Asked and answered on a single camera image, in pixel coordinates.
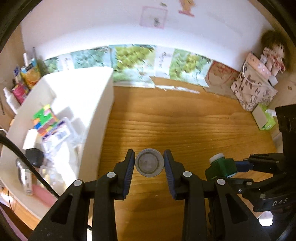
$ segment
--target wooden wall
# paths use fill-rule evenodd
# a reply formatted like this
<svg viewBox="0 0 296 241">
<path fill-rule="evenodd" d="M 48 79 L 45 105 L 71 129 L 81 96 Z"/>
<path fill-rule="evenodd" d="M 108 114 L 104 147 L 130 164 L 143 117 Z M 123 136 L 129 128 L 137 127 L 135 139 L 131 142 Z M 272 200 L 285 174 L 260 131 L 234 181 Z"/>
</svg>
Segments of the wooden wall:
<svg viewBox="0 0 296 241">
<path fill-rule="evenodd" d="M 14 113 L 6 103 L 3 88 L 5 86 L 12 87 L 13 70 L 17 65 L 24 65 L 22 56 L 24 52 L 21 28 L 18 26 L 0 53 L 0 98 L 4 107 L 4 114 L 0 107 L 0 127 L 6 130 L 8 130 L 9 123 L 14 118 Z"/>
</svg>

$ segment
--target white shelf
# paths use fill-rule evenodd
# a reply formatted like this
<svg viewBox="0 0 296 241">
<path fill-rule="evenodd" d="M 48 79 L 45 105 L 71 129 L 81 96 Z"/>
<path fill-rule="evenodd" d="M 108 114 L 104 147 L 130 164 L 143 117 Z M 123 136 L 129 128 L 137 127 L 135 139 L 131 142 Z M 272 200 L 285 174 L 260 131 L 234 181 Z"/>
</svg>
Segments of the white shelf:
<svg viewBox="0 0 296 241">
<path fill-rule="evenodd" d="M 58 117 L 70 117 L 83 135 L 78 152 L 78 178 L 84 182 L 97 179 L 101 147 L 114 101 L 113 69 L 93 67 L 45 75 L 32 89 L 15 116 L 7 137 L 22 150 L 27 131 L 33 128 L 33 115 L 51 104 Z M 3 146 L 0 179 L 12 195 L 34 216 L 41 219 L 49 210 L 39 199 L 28 196 L 21 186 L 16 155 Z"/>
</svg>

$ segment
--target green tissue box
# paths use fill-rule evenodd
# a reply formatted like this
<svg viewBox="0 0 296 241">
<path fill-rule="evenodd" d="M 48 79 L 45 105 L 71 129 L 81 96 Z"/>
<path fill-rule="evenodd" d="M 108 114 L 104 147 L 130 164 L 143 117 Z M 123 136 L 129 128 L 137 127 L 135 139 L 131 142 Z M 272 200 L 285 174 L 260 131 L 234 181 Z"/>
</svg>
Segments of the green tissue box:
<svg viewBox="0 0 296 241">
<path fill-rule="evenodd" d="M 269 131 L 276 124 L 271 112 L 265 105 L 258 104 L 253 110 L 252 115 L 257 123 L 257 126 L 262 131 Z"/>
</svg>

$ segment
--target wooden table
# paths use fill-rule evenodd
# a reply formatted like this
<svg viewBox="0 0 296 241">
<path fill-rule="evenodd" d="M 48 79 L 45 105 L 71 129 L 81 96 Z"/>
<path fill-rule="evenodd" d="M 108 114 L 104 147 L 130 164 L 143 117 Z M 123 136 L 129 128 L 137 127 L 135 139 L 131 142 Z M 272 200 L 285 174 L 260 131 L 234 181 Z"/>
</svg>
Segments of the wooden table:
<svg viewBox="0 0 296 241">
<path fill-rule="evenodd" d="M 176 85 L 173 80 L 153 80 L 156 84 Z M 170 149 L 176 161 L 202 179 L 209 158 L 217 153 L 242 160 L 251 153 L 276 152 L 270 134 L 258 129 L 251 113 L 244 111 L 237 100 L 177 83 L 200 94 L 114 88 L 115 102 L 102 147 L 99 176 L 123 161 L 128 149 L 136 154 L 145 148 L 161 153 Z M 260 181 L 270 174 L 250 171 L 239 176 Z M 115 202 L 118 240 L 181 240 L 183 213 L 184 201 L 172 199 L 164 170 L 147 178 L 135 168 L 129 195 L 124 202 Z M 17 214 L 30 216 L 26 212 Z M 34 218 L 23 220 L 32 228 L 37 225 Z"/>
</svg>

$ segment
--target round plastic lid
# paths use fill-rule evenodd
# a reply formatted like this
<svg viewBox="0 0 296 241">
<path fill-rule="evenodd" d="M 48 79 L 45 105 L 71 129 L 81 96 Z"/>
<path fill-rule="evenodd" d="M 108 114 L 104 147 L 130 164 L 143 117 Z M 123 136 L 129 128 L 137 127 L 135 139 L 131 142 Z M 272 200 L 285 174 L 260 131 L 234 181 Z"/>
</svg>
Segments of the round plastic lid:
<svg viewBox="0 0 296 241">
<path fill-rule="evenodd" d="M 218 159 L 221 158 L 221 157 L 224 157 L 224 154 L 223 154 L 223 153 L 218 153 L 218 154 L 212 156 L 212 157 L 210 158 L 210 163 L 212 163 L 213 161 L 218 160 Z"/>
<path fill-rule="evenodd" d="M 136 158 L 136 168 L 145 177 L 155 177 L 164 166 L 163 156 L 158 150 L 148 148 L 142 150 Z"/>
</svg>

